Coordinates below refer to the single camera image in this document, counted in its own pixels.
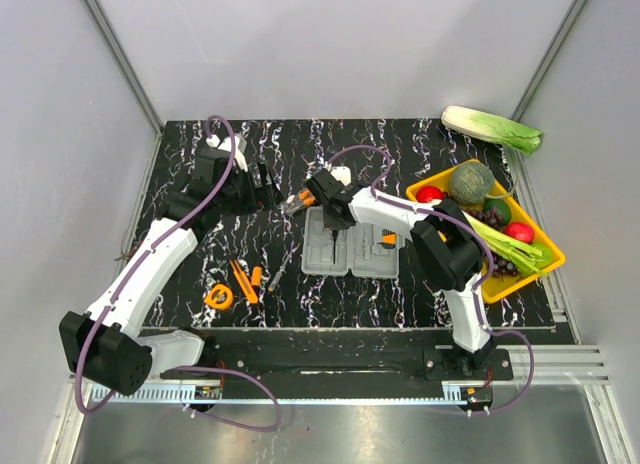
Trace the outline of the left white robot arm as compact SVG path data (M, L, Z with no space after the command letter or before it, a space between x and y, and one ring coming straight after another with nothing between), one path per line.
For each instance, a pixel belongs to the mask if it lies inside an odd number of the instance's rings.
M143 337L142 324L171 276L221 218L272 210L282 200L265 161L245 164L238 152L212 148L197 154L186 186L168 195L115 282L84 313L62 318L69 369L124 396L181 366L196 379L212 375L217 356L206 338L189 330Z

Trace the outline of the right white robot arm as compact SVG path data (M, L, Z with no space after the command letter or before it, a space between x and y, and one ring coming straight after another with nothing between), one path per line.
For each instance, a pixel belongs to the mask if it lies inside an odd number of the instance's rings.
M322 169L307 182L330 229L370 224L413 244L429 287L441 291L451 317L457 372L469 380L491 366L495 343L486 323L480 283L488 247L452 200L434 204L390 196L371 185L345 185Z

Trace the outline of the orange handled pliers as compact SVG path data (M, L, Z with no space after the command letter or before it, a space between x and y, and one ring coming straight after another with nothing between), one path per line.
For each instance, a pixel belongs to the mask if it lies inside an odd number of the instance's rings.
M287 216L293 216L298 212L313 206L315 203L315 196L309 189L304 189L287 197L282 205L282 212Z

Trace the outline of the short orange screwdriver handle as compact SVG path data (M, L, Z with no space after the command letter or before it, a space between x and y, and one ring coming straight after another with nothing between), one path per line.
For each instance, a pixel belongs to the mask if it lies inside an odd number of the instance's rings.
M251 285L259 287L262 280L262 267L255 266L251 273Z

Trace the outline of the grey plastic tool case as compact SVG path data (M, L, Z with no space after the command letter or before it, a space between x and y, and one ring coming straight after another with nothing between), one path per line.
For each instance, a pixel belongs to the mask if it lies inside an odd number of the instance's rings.
M322 209L309 208L305 216L301 270L311 276L352 274L359 278L395 279L399 275L399 251L404 247L404 239L395 233L396 247L385 249L381 245L384 230L387 229L362 223L340 230L337 263L333 264L331 231L324 227Z

